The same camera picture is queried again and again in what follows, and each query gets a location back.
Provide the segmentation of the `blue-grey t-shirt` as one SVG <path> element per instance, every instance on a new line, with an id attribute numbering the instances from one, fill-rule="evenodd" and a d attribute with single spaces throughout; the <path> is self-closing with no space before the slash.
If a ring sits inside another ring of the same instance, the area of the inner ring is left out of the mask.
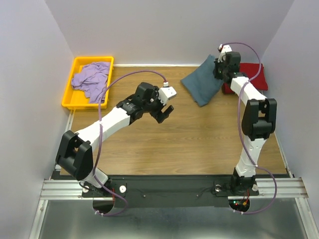
<path id="1" fill-rule="evenodd" d="M 213 55 L 208 55 L 195 71 L 181 80 L 182 85 L 199 107 L 207 105 L 223 85 L 222 80 L 214 77 L 214 60 Z"/>

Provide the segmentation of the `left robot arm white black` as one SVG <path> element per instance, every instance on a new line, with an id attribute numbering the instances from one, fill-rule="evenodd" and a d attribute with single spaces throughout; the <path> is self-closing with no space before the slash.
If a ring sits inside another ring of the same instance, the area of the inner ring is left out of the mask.
<path id="1" fill-rule="evenodd" d="M 60 142 L 56 163 L 77 181 L 101 189 L 109 178 L 94 165 L 93 151 L 100 149 L 108 137 L 131 125 L 143 114 L 148 113 L 162 123 L 173 111 L 173 106 L 167 103 L 176 95 L 176 90 L 168 84 L 159 88 L 146 82 L 140 83 L 134 94 L 120 101 L 98 121 L 77 132 L 66 131 Z"/>

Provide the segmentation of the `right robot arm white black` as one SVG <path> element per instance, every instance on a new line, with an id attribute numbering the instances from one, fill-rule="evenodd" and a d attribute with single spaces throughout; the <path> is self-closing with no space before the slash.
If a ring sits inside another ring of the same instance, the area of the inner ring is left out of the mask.
<path id="1" fill-rule="evenodd" d="M 244 113 L 237 116 L 243 149 L 229 185 L 232 194 L 241 195 L 255 188 L 261 149 L 275 131 L 277 102 L 275 99 L 266 98 L 253 86 L 249 78 L 240 72 L 240 53 L 233 51 L 229 45 L 221 46 L 219 52 L 219 57 L 214 61 L 213 74 L 237 94 L 239 106 L 245 105 Z"/>

